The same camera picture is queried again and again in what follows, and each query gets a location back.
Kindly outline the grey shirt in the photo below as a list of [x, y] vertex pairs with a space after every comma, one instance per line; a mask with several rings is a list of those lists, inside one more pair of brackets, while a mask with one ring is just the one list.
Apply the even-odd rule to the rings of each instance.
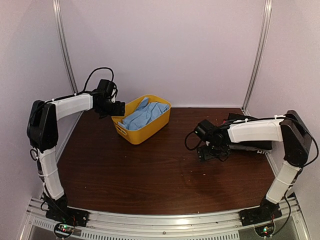
[[231, 148], [231, 150], [256, 152], [258, 154], [266, 154], [266, 153], [271, 153], [272, 152], [272, 150], [260, 149], [260, 148], [254, 148], [254, 147]]

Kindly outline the light blue long sleeve shirt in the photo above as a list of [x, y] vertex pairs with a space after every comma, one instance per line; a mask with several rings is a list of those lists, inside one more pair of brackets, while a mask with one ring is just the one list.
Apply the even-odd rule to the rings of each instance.
[[119, 121], [118, 124], [126, 130], [137, 131], [159, 118], [170, 108], [169, 104], [158, 101], [149, 102], [149, 99], [145, 97], [134, 112]]

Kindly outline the yellow plastic basket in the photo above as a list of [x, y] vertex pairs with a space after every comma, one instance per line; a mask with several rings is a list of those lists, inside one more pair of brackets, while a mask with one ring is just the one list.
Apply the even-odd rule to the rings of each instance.
[[125, 105], [124, 116], [111, 119], [117, 133], [133, 145], [139, 145], [169, 123], [171, 103], [156, 95], [143, 95]]

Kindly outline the black shirt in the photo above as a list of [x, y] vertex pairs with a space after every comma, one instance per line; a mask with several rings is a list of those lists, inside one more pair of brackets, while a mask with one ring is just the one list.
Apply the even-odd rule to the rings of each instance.
[[[223, 123], [234, 122], [237, 120], [257, 120], [256, 117], [242, 115], [238, 113], [229, 113], [228, 117], [224, 119]], [[233, 150], [244, 151], [271, 151], [273, 149], [271, 141], [242, 141], [240, 143], [230, 143], [229, 147]]]

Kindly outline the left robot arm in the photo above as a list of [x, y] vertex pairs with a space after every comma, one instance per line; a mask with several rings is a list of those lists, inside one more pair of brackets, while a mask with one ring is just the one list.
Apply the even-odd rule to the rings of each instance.
[[94, 110], [100, 118], [124, 116], [125, 103], [116, 100], [117, 92], [111, 96], [101, 89], [74, 93], [48, 101], [36, 100], [32, 104], [27, 136], [31, 145], [30, 155], [37, 165], [42, 181], [44, 199], [52, 213], [61, 222], [72, 218], [67, 195], [62, 187], [56, 160], [59, 139], [58, 121], [80, 112]]

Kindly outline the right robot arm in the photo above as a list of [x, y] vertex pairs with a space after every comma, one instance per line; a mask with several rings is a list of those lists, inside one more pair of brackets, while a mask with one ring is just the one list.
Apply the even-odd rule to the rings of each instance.
[[229, 114], [221, 125], [214, 125], [204, 119], [194, 129], [201, 142], [200, 152], [206, 151], [211, 158], [222, 158], [229, 154], [232, 147], [240, 150], [270, 151], [273, 142], [284, 147], [284, 158], [269, 190], [256, 210], [259, 220], [268, 220], [298, 175], [306, 167], [313, 141], [304, 122], [294, 110], [284, 115], [255, 118], [241, 114]]

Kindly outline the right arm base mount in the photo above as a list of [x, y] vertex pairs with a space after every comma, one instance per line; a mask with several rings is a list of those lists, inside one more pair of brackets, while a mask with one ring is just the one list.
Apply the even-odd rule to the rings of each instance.
[[239, 212], [239, 217], [242, 226], [257, 225], [264, 222], [270, 222], [276, 218], [282, 216], [282, 211], [279, 206], [275, 209], [269, 209], [267, 207], [254, 207], [243, 209]]

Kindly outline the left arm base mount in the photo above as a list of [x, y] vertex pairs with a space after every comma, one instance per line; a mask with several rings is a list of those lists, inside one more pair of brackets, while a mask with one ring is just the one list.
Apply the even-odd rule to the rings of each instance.
[[67, 208], [67, 213], [61, 213], [53, 209], [49, 209], [45, 217], [59, 223], [64, 223], [74, 227], [86, 227], [89, 219], [89, 212], [85, 210]]

